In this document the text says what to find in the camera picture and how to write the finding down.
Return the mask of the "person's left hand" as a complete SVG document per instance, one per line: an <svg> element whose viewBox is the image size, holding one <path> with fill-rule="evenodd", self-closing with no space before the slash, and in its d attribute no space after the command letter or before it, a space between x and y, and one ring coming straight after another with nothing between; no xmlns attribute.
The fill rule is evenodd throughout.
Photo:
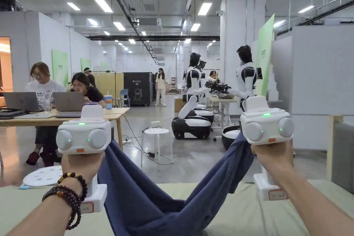
<svg viewBox="0 0 354 236"><path fill-rule="evenodd" d="M82 176L90 184L97 175L104 153L96 154L65 154L62 157L62 173L75 173Z"/></svg>

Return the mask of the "person's right hand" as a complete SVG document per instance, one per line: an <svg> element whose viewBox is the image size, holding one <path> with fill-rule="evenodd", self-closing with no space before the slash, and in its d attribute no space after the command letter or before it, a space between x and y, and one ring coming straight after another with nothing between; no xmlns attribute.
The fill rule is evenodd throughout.
<svg viewBox="0 0 354 236"><path fill-rule="evenodd" d="M292 143L288 141L268 145L251 145L251 151L257 156L276 185L283 188L285 180L295 172Z"/></svg>

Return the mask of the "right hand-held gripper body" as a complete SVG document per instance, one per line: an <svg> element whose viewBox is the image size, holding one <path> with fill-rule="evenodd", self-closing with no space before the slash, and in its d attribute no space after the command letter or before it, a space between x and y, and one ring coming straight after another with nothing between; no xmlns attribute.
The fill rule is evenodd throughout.
<svg viewBox="0 0 354 236"><path fill-rule="evenodd" d="M270 108L264 96L249 97L245 104L245 112L240 116L240 128L250 145L269 145L292 140L294 124L288 112ZM264 167L262 173L254 174L253 179L261 200L288 199Z"/></svg>

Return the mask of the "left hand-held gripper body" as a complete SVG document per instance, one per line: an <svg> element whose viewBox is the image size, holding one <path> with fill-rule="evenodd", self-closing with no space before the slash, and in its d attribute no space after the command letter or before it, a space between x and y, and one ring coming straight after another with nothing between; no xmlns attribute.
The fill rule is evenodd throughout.
<svg viewBox="0 0 354 236"><path fill-rule="evenodd" d="M111 123L103 118L100 105L85 105L81 117L63 122L56 135L56 144L61 154L85 155L103 153L111 142ZM104 209L107 185L99 184L97 175L88 181L88 191L81 204L84 214Z"/></svg>

